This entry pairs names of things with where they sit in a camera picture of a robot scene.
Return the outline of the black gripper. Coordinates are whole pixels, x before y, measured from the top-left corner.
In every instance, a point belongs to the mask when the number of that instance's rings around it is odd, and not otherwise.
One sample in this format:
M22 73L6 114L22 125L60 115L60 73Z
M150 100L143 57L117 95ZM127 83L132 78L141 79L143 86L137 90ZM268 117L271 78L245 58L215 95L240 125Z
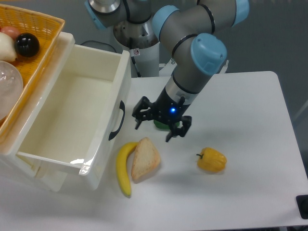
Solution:
M192 103L189 96L182 90L167 92L166 88L162 90L154 103L150 102L146 96L142 96L132 111L132 116L136 121L135 129L138 129L143 121L153 120L154 106L156 112L154 120L167 124L169 127L166 142L177 136L184 137L192 124L192 117L183 115Z

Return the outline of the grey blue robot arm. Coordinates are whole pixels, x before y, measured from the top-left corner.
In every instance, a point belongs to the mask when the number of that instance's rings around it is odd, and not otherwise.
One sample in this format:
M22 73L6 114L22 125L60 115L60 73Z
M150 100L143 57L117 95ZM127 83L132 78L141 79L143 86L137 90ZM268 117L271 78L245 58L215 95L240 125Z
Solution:
M142 97L132 113L138 125L151 120L167 125L167 140L186 135L192 118L185 111L227 57L225 45L214 33L239 24L250 11L246 0L199 0L185 11L166 5L156 13L148 0L88 0L85 7L98 29L113 28L132 61L157 44L175 60L157 100Z

